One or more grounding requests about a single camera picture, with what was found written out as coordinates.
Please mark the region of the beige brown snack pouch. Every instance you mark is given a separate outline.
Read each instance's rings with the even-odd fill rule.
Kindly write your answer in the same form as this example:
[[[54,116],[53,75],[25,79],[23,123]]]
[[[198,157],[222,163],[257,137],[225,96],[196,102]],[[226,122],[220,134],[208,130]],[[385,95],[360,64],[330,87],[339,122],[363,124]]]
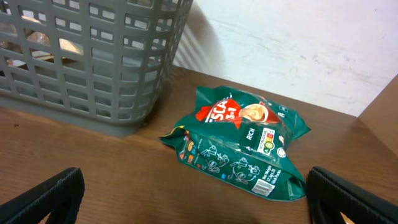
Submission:
[[[29,16],[22,16],[23,19],[27,21],[31,21],[34,23],[42,24],[42,22],[38,19],[34,19],[33,17]],[[14,25],[1,22],[1,32],[7,33],[10,35],[17,35],[17,30]],[[47,34],[42,32],[37,32],[31,29],[24,29],[24,35],[28,41],[35,42],[37,44],[41,44],[44,46],[50,45],[50,38]],[[66,50],[75,54],[83,55],[83,47],[80,44],[72,42],[66,39],[59,39],[58,44],[61,50]],[[17,54],[22,54],[22,47],[10,40],[1,40],[1,48],[3,50],[9,50],[15,52]],[[36,60],[45,60],[47,62],[53,63],[54,56],[46,51],[39,50],[39,49],[29,49],[30,56]],[[23,67],[26,65],[25,62],[17,59],[11,59],[9,57],[5,57],[6,63],[12,67]]]

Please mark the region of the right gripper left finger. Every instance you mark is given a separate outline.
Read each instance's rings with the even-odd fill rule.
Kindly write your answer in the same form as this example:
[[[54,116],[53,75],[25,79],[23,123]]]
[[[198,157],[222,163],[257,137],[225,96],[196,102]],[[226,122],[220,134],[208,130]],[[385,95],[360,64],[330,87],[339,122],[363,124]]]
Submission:
[[[1,205],[1,223],[74,224],[85,193],[80,168],[70,167]]]

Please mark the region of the green Nescafe coffee bag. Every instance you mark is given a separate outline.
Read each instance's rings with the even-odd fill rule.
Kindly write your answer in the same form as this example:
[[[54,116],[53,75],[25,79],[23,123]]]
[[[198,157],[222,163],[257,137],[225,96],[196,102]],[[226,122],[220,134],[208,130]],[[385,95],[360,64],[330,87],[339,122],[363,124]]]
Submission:
[[[160,140],[182,164],[258,197],[304,198],[305,179],[289,144],[310,128],[297,111],[229,86],[196,90],[195,110]]]

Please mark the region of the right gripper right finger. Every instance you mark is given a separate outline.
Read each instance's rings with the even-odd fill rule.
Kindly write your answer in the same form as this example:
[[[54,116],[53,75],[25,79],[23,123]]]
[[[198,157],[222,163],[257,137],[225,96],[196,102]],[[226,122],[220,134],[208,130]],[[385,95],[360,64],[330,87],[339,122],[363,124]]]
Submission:
[[[397,205],[350,181],[314,166],[306,181],[308,207],[314,223],[397,223]]]

